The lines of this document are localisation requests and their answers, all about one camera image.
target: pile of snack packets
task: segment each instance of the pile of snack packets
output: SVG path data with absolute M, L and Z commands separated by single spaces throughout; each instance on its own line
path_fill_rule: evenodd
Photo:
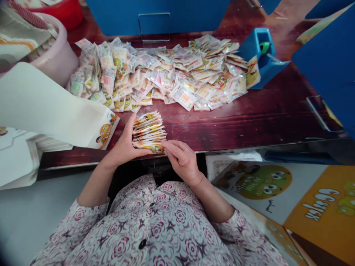
M 133 146 L 150 149 L 154 154 L 165 154 L 160 142 L 168 133 L 163 128 L 163 120 L 157 110 L 142 115 L 133 125 Z
M 246 62 L 235 54 L 239 43 L 210 35 L 173 49 L 135 49 L 119 37 L 100 45 L 86 39 L 76 44 L 82 49 L 80 67 L 66 89 L 114 112 L 138 112 L 152 99 L 178 102 L 188 111 L 214 110 L 260 81 L 256 56 Z

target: floral blouse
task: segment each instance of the floral blouse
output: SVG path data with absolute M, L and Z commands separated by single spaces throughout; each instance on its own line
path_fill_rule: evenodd
M 238 210 L 210 222 L 182 182 L 144 175 L 107 206 L 75 201 L 31 265 L 287 265 Z

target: metal clip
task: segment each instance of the metal clip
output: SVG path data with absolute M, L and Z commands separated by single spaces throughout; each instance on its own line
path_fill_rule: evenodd
M 143 39 L 143 34 L 142 34 L 142 27 L 141 27 L 141 21 L 139 20 L 140 16 L 156 16 L 156 15 L 169 15 L 169 39 L 167 40 L 144 40 Z M 138 24 L 139 24 L 139 30 L 141 31 L 141 38 L 142 41 L 170 41 L 170 13 L 169 12 L 163 12 L 163 13 L 149 13 L 149 14 L 138 14 Z

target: woman's right hand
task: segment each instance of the woman's right hand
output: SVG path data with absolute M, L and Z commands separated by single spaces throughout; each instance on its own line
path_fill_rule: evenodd
M 196 186 L 205 178 L 197 166 L 196 153 L 186 143 L 178 140 L 164 140 L 161 144 L 174 171 L 188 186 Z

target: wooden table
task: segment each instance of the wooden table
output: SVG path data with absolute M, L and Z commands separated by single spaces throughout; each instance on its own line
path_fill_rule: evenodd
M 267 27 L 276 47 L 276 57 L 290 60 L 300 48 L 295 40 L 314 23 L 302 21 L 318 0 L 283 0 L 276 13 L 267 16 L 264 11 L 251 8 L 245 0 L 231 0 L 220 27 L 214 32 L 172 34 L 169 42 L 143 43 L 140 36 L 125 36 L 133 47 L 168 48 L 180 43 L 188 46 L 188 40 L 207 33 L 232 41 L 243 41 L 256 27 Z M 96 43 L 112 40 L 98 28 L 89 9 L 84 8 L 84 20 L 78 28 L 68 33 L 68 41 L 77 55 L 80 49 L 74 42 L 87 38 Z M 168 139 L 186 142 L 195 151 L 217 151 L 269 145 L 280 145 L 338 138 L 321 128 L 314 114 L 305 103 L 306 97 L 317 93 L 299 73 L 293 63 L 270 81 L 264 89 L 253 90 L 210 112 L 187 112 L 178 103 L 165 105 L 153 100 L 152 106 L 142 107 L 138 115 L 159 110 Z M 122 134 L 131 112 L 118 113 L 121 118 L 111 139 L 110 150 Z M 70 151 L 44 153 L 41 168 L 86 165 L 99 162 L 108 151 L 74 147 Z

